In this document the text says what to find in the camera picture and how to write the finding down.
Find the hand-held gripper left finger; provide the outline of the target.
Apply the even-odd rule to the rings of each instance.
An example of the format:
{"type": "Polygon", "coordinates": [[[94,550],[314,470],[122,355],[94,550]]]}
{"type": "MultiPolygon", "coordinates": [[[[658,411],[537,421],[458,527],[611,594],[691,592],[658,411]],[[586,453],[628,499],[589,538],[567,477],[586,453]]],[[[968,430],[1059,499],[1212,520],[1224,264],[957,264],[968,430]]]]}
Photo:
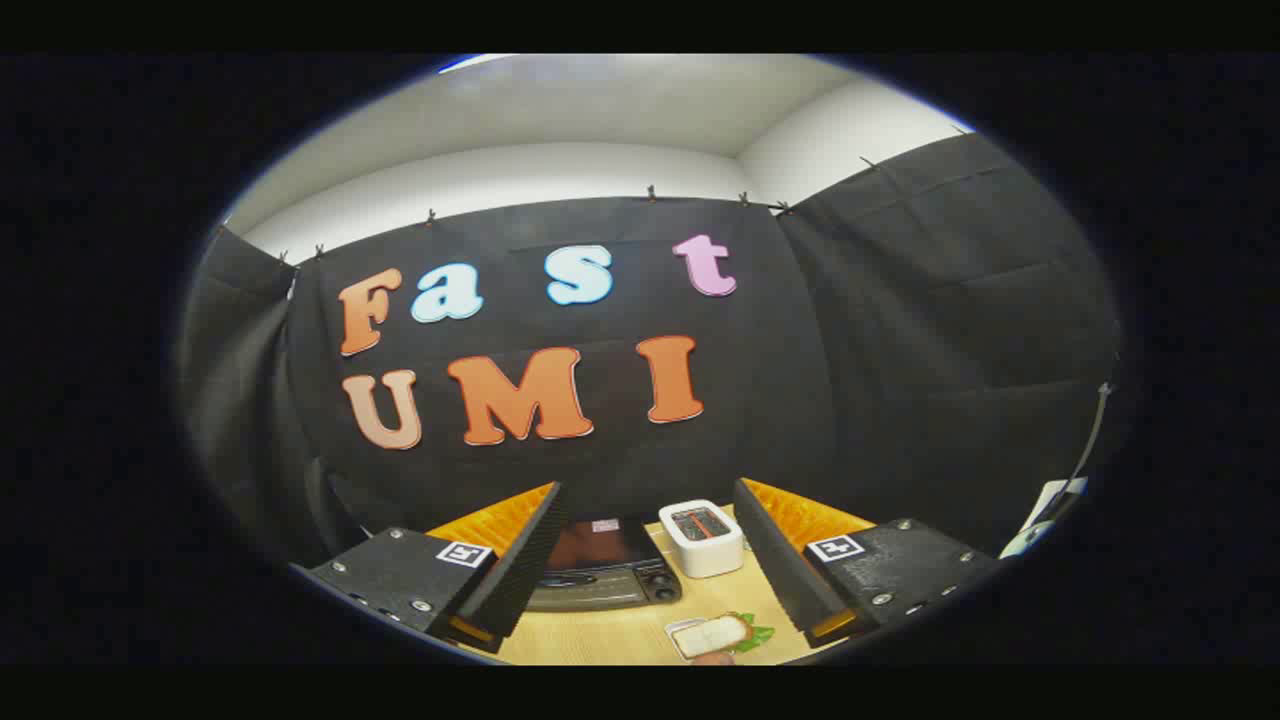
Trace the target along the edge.
{"type": "Polygon", "coordinates": [[[567,523],[558,482],[429,532],[392,527],[310,579],[411,632],[495,653],[513,634],[567,523]]]}

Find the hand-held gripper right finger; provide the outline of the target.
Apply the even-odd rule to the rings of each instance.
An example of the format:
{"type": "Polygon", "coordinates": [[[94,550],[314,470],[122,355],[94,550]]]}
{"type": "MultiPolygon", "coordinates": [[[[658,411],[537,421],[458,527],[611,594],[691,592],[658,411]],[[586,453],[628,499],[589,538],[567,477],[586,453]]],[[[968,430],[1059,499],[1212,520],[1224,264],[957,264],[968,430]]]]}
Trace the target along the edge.
{"type": "Polygon", "coordinates": [[[813,648],[940,609],[998,566],[920,520],[874,524],[748,478],[735,484],[733,511],[781,607],[813,648]]]}

